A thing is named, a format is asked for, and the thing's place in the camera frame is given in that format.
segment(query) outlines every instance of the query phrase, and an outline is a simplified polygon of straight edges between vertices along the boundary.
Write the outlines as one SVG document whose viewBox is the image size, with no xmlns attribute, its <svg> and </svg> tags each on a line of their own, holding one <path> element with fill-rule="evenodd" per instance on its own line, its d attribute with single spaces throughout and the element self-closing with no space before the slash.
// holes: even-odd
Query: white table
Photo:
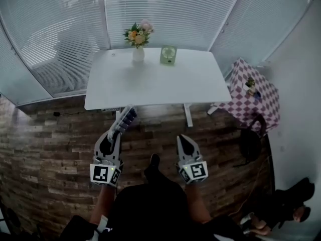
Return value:
<svg viewBox="0 0 321 241">
<path fill-rule="evenodd" d="M 132 49 L 97 52 L 90 71 L 85 109 L 183 103 L 193 126 L 192 103 L 231 100 L 211 52 L 178 49 L 174 65 L 160 64 L 160 48 L 144 48 L 145 59 L 133 62 Z"/>
</svg>

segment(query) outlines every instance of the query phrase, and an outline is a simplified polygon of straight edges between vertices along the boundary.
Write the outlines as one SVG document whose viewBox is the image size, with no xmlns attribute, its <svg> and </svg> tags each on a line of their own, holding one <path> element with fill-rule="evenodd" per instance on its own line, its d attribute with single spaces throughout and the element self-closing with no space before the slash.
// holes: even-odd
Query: green leaf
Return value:
<svg viewBox="0 0 321 241">
<path fill-rule="evenodd" d="M 131 31 L 137 30 L 137 24 L 134 23 L 134 25 L 131 27 Z"/>
</svg>

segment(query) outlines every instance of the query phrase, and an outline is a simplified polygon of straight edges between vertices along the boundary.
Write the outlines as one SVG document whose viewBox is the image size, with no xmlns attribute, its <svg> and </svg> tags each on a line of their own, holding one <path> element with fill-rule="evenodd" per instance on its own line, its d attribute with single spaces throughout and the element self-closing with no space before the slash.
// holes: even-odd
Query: small green box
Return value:
<svg viewBox="0 0 321 241">
<path fill-rule="evenodd" d="M 160 63 L 173 65 L 175 63 L 176 53 L 176 46 L 163 46 L 160 51 Z"/>
</svg>

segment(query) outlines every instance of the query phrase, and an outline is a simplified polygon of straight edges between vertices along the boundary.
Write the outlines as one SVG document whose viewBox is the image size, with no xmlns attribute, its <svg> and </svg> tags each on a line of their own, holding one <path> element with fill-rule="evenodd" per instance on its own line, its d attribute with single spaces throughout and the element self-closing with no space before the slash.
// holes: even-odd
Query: flower vase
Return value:
<svg viewBox="0 0 321 241">
<path fill-rule="evenodd" d="M 138 48 L 134 48 L 132 52 L 132 59 L 135 62 L 142 62 L 145 57 L 145 52 L 143 47 L 139 46 Z"/>
</svg>

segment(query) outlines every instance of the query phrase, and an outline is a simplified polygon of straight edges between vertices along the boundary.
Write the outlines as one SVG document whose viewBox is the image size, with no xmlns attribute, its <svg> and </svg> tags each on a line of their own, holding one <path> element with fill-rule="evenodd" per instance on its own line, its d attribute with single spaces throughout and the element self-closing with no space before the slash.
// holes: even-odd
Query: checkered tablecloth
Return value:
<svg viewBox="0 0 321 241">
<path fill-rule="evenodd" d="M 247 126 L 254 120 L 254 114 L 261 114 L 266 121 L 266 131 L 276 127 L 280 120 L 280 104 L 275 86 L 241 58 L 232 64 L 232 68 L 231 86 L 229 88 L 232 101 L 228 103 L 217 102 L 213 105 L 228 111 Z M 255 88 L 261 93 L 259 100 L 243 89 L 243 85 L 249 77 L 254 79 Z M 260 128 L 258 122 L 253 126 L 254 131 L 259 131 Z"/>
</svg>

